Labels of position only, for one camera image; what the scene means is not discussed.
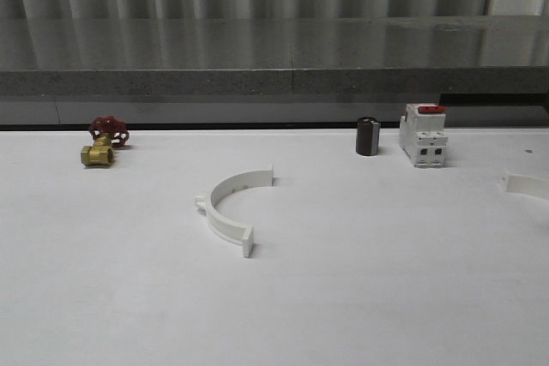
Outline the white half pipe clamp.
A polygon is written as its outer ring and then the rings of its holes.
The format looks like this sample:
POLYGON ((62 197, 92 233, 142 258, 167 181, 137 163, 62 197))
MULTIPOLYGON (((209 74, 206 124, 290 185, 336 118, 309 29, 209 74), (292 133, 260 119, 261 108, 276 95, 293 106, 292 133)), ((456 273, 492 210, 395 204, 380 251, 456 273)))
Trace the white half pipe clamp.
POLYGON ((254 221, 232 213, 228 207, 245 192, 275 185, 275 166, 246 169, 217 181, 213 186, 194 196, 197 211, 206 219, 211 231, 220 239, 240 248, 241 256, 251 258, 255 251, 254 221))
POLYGON ((527 175, 512 174, 507 171, 502 176, 504 192, 529 195, 542 200, 549 200, 549 182, 547 179, 527 175))

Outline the dark cylindrical capacitor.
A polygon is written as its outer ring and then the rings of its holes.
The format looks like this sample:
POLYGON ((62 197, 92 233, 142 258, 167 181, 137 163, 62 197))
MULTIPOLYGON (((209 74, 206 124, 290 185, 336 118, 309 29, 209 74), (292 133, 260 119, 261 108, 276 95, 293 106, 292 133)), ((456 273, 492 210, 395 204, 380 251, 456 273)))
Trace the dark cylindrical capacitor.
POLYGON ((378 152, 381 123, 374 117, 361 117, 357 120, 356 153, 374 156, 378 152))

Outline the brass valve red handwheel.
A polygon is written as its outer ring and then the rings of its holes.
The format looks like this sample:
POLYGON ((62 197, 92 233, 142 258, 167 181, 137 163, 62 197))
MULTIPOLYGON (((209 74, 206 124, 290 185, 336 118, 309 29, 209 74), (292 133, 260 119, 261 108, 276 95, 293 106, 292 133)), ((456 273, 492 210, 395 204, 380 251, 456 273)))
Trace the brass valve red handwheel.
POLYGON ((90 123, 88 132, 94 144, 81 150, 81 163, 85 166, 111 166, 113 149, 123 147, 130 138, 126 124, 113 116, 96 117, 90 123))

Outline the grey stone counter ledge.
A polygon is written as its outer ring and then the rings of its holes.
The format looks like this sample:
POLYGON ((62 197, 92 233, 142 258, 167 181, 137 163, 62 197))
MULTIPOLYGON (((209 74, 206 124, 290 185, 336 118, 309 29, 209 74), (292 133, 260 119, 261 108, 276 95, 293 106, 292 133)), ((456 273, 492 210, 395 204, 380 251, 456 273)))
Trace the grey stone counter ledge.
POLYGON ((1 23, 5 129, 393 125, 419 102, 454 127, 547 125, 547 18, 1 23))

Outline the white circuit breaker red switch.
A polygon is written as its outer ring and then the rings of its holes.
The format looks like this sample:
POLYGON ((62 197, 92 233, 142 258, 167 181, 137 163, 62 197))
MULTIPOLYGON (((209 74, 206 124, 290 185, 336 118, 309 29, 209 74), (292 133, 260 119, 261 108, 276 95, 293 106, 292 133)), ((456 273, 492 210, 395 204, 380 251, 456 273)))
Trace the white circuit breaker red switch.
POLYGON ((443 167, 448 136, 445 107, 433 103, 407 104, 401 117, 399 146, 414 167, 443 167))

